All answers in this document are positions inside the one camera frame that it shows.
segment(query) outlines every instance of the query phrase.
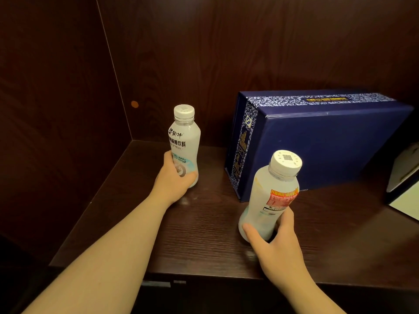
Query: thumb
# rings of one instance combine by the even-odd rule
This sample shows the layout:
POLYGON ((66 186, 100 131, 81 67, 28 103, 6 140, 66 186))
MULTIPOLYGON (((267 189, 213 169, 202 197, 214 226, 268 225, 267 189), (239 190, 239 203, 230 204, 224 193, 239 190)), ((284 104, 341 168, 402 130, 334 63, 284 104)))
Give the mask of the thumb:
POLYGON ((186 187, 189 187, 192 185, 193 182, 195 182, 197 176, 198 176, 198 172, 193 171, 183 176, 181 178, 181 181, 186 187))
POLYGON ((259 257, 260 253, 263 253, 263 250, 267 245, 269 245, 263 238, 259 235, 259 232, 250 224, 243 224, 243 230, 249 239, 250 244, 252 245, 253 250, 259 257))

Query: finger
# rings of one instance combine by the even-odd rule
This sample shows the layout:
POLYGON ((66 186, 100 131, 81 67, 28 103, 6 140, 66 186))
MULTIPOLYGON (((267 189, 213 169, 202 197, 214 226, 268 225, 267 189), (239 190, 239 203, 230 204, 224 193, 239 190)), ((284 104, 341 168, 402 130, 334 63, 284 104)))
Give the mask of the finger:
POLYGON ((181 178, 181 181, 184 185, 186 185, 186 187, 189 187, 192 185, 193 182, 195 182, 197 176, 198 176, 198 172, 193 171, 183 176, 181 178))
POLYGON ((280 228, 294 229, 294 212, 288 206, 281 215, 280 228))
POLYGON ((247 239, 249 239, 253 250, 259 256, 261 253, 263 253, 265 247, 269 244, 263 240, 263 238, 259 235, 259 232, 252 225, 243 224, 242 228, 247 236, 247 239))
POLYGON ((164 153, 164 162, 163 164, 173 164, 173 155, 172 155, 172 151, 166 151, 164 153))

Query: hand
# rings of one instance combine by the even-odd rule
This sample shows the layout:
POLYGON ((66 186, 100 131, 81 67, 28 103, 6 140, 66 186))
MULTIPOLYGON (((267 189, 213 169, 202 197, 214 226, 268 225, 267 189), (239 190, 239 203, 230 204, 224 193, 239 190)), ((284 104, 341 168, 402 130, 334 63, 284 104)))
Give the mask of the hand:
POLYGON ((192 185, 197 176, 197 172, 191 172, 180 177, 176 171, 175 164, 173 164, 172 152, 167 151, 164 154, 163 167, 157 174, 150 195, 163 200, 169 207, 186 193, 186 190, 192 185))
POLYGON ((250 224, 243 224, 243 230, 259 258, 263 272, 283 293, 296 285, 312 281, 294 232, 294 213, 291 208, 286 208, 282 213, 278 234, 271 243, 263 240, 250 224))

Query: bottle neck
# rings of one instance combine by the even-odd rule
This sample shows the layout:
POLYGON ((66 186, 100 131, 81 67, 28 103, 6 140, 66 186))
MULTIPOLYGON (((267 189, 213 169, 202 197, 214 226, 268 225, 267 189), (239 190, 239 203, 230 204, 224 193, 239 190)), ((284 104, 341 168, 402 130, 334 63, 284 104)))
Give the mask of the bottle neck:
POLYGON ((274 170, 271 168, 271 165, 270 165, 270 164, 269 164, 269 166, 268 166, 268 172, 269 172, 269 173, 270 173, 273 177, 275 177, 276 179, 279 179, 279 180, 281 180, 281 181, 289 181, 289 180, 294 179, 294 178, 295 178, 295 176, 296 176, 296 175, 293 175, 293 176, 285 176, 285 175, 279 174, 278 172, 274 171, 274 170))
POLYGON ((194 123, 194 118, 188 119, 188 120, 179 120, 179 119, 175 118, 175 123, 178 126, 190 126, 194 123))

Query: plastic bottle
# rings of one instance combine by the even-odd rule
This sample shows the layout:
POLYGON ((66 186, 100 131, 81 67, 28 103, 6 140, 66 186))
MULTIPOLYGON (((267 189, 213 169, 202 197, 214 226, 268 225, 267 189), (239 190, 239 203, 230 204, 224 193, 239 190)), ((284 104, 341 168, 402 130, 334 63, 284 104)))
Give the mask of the plastic bottle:
POLYGON ((194 122, 195 109, 190 105, 177 105, 174 110, 175 122, 169 128, 169 141, 173 154, 173 163, 180 176, 198 171, 196 156, 198 154, 201 130, 194 122))
POLYGON ((242 213, 238 229, 248 241, 243 231, 243 223, 249 223, 260 236, 269 240, 276 220, 300 191, 297 178, 302 160, 293 152, 275 151, 269 165, 260 168, 254 177, 249 205, 242 213))

